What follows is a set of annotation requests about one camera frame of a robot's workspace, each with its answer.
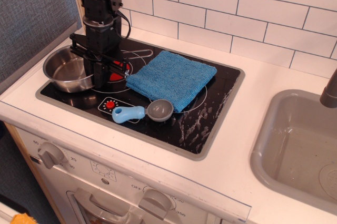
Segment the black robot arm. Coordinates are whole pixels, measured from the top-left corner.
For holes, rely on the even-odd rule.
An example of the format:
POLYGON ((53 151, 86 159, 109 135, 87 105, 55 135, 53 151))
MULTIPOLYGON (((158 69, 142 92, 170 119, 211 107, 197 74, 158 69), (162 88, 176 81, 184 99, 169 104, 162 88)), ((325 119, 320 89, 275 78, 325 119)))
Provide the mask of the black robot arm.
POLYGON ((122 41, 122 0, 81 0, 84 35, 72 34, 72 51, 83 58, 86 74, 95 88, 103 87, 112 73, 126 74, 126 63, 118 59, 122 41))

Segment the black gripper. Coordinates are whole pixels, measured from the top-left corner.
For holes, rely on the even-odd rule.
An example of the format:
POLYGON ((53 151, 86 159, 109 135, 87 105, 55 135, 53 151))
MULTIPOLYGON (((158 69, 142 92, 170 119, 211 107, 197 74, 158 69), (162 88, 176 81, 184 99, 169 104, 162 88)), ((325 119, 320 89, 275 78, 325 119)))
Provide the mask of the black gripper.
POLYGON ((127 73, 119 45, 122 21, 113 20, 109 25, 85 22, 85 35, 72 34, 72 52, 83 58, 87 76, 94 75, 95 88, 102 88, 113 73, 123 77, 127 73))

